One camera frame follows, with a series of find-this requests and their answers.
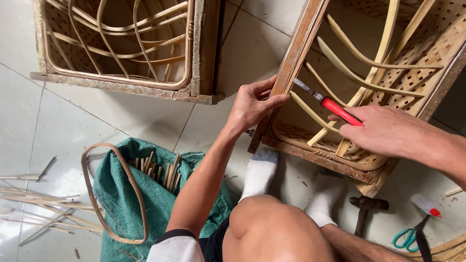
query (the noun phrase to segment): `chisel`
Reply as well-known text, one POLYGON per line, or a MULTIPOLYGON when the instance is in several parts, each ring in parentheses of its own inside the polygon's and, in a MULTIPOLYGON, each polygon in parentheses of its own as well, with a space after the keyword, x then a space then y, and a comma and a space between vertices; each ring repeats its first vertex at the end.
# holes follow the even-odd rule
POLYGON ((303 82, 301 82, 298 78, 295 77, 293 80, 293 83, 295 83, 297 86, 301 87, 304 91, 306 91, 308 94, 310 94, 313 98, 317 99, 319 101, 319 104, 326 109, 332 111, 332 113, 336 114, 337 116, 341 117, 343 120, 345 120, 347 123, 352 124, 352 125, 357 125, 357 126, 362 126, 363 123, 361 120, 357 119, 357 117, 351 115, 348 113, 345 109, 341 108, 338 104, 336 104, 330 97, 323 96, 316 91, 312 90, 309 88, 307 85, 305 85, 303 82))

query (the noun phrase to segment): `green woven sack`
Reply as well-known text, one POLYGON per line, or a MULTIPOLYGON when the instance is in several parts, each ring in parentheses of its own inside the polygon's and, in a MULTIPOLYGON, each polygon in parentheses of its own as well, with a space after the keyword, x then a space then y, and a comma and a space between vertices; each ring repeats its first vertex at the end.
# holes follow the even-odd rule
MULTIPOLYGON (((160 181, 163 181, 167 164, 173 164, 175 154, 157 145, 136 138, 129 138, 116 145, 126 162, 130 159, 149 157, 162 166, 160 181)), ((178 173, 181 179, 175 194, 152 180, 148 175, 130 166, 131 172, 139 185, 145 203, 149 238, 142 244, 126 244, 113 240, 103 233, 101 262, 145 261, 151 246, 165 232, 176 195, 183 187, 193 169, 204 157, 202 152, 190 152, 180 155, 178 173)), ((102 160, 94 179, 94 195, 105 209, 105 220, 112 231, 127 239, 143 239, 144 229, 141 208, 118 157, 112 150, 102 160)), ((227 218, 232 210, 230 194, 222 183, 217 199, 209 217, 202 228, 200 238, 208 237, 227 218)))

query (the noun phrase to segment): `black shorts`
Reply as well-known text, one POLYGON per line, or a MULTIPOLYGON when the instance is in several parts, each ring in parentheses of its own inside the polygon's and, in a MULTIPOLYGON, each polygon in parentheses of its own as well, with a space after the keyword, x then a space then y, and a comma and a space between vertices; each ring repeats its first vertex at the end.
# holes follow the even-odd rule
POLYGON ((226 229, 230 225, 230 217, 227 217, 208 238, 199 238, 202 254, 206 262, 222 262, 222 244, 226 229))

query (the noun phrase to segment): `hammer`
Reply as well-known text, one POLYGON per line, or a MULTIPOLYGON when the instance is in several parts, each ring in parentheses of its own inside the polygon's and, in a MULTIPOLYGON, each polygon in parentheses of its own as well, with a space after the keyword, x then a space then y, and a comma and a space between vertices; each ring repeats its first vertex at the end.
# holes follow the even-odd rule
POLYGON ((359 198, 351 197, 349 199, 350 199, 349 202, 352 205, 360 208, 359 215, 357 216, 357 224, 356 224, 356 229, 354 231, 354 235, 362 238, 363 233, 364 233, 364 227, 366 226, 367 215, 369 214, 369 211, 372 209, 388 210, 389 205, 388 205, 387 200, 372 199, 366 196, 360 196, 359 198))

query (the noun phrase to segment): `green scissors handle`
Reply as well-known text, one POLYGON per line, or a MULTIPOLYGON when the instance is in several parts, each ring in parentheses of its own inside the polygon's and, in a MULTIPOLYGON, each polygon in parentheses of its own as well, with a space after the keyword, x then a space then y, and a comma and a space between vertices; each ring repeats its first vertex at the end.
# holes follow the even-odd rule
POLYGON ((416 228, 409 228, 409 229, 405 229, 403 231, 401 231, 400 233, 398 233, 394 238, 393 238, 393 245, 396 247, 396 248, 406 248, 406 250, 408 250, 409 252, 416 252, 419 250, 419 247, 415 247, 413 249, 409 248, 409 246, 414 242, 416 241, 416 236, 414 235, 414 233, 416 232, 416 228), (408 234, 408 237, 406 238, 406 240, 401 244, 401 245, 397 245, 397 240, 403 236, 404 234, 406 234, 407 232, 409 231, 409 234, 408 234))

